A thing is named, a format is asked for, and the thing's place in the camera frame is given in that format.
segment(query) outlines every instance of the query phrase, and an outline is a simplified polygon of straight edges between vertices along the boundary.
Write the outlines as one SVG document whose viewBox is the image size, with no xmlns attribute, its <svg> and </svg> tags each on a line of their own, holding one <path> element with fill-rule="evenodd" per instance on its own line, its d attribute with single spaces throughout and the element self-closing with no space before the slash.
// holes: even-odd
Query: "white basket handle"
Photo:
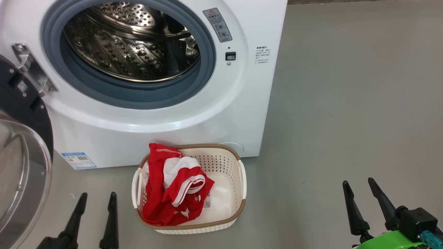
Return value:
<svg viewBox="0 0 443 249">
<path fill-rule="evenodd" d="M 136 173 L 134 174 L 134 178 L 132 179 L 132 189 L 131 189 L 131 194 L 132 194 L 132 205 L 134 206 L 134 208 L 138 208 L 138 205 L 140 204 L 140 194 L 137 194 L 140 191 L 140 186 L 141 185 L 141 180 L 139 180 L 139 176 L 140 176 L 140 170 L 141 168 L 138 168 L 136 170 Z"/>
<path fill-rule="evenodd" d="M 240 172 L 241 193 L 242 193 L 243 199 L 246 199 L 246 191 L 247 191 L 246 170 L 245 170 L 245 166 L 243 165 L 243 162 L 241 160 L 239 160 L 238 163 L 240 164 L 240 166 L 238 167 L 238 170 Z"/>
</svg>

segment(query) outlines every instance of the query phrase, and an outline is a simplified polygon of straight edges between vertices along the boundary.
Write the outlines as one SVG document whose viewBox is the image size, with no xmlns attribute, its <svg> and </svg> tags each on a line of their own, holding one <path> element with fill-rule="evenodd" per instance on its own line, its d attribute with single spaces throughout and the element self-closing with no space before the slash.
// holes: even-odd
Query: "red clothing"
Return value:
<svg viewBox="0 0 443 249">
<path fill-rule="evenodd" d="M 148 157 L 149 179 L 146 185 L 148 199 L 143 206 L 143 220 L 155 226 L 177 226 L 197 218 L 203 210 L 205 198 L 214 185 L 214 181 L 206 176 L 201 167 L 182 168 L 165 191 L 163 186 L 165 160 L 172 157 L 182 158 L 183 155 L 176 148 L 161 144 L 152 143 L 149 144 L 149 148 L 151 150 Z M 203 175 L 206 178 L 203 187 L 196 193 L 186 194 L 183 202 L 174 207 L 172 202 L 177 196 L 183 181 L 197 175 Z"/>
</svg>

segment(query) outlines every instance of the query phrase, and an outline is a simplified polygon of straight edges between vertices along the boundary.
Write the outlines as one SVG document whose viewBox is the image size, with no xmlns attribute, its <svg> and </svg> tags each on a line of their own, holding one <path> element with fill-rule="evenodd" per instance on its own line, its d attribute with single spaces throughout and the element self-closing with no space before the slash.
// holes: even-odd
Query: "metal hinge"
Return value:
<svg viewBox="0 0 443 249">
<path fill-rule="evenodd" d="M 20 63 L 17 69 L 31 81 L 39 92 L 40 97 L 45 96 L 48 92 L 58 91 L 57 87 L 55 87 L 48 75 L 43 71 L 31 51 L 29 51 L 26 44 L 13 44 L 12 50 Z"/>
</svg>

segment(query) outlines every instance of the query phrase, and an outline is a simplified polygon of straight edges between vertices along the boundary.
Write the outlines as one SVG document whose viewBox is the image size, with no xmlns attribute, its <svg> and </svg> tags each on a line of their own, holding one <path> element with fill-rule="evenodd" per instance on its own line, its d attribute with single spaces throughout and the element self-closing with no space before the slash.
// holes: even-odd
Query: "screw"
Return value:
<svg viewBox="0 0 443 249">
<path fill-rule="evenodd" d="M 16 46 L 16 48 L 17 48 L 18 51 L 23 51 L 23 50 L 25 50 L 25 48 L 23 47 L 23 44 L 18 44 L 18 45 Z"/>
</svg>

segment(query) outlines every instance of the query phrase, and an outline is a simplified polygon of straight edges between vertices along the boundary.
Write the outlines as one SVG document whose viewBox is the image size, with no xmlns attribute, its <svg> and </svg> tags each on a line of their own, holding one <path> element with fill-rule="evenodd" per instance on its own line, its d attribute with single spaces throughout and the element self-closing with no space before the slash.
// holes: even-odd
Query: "blue and white sticker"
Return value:
<svg viewBox="0 0 443 249">
<path fill-rule="evenodd" d="M 91 169 L 97 168 L 89 157 L 83 153 L 62 153 L 62 156 L 71 164 L 74 169 Z"/>
</svg>

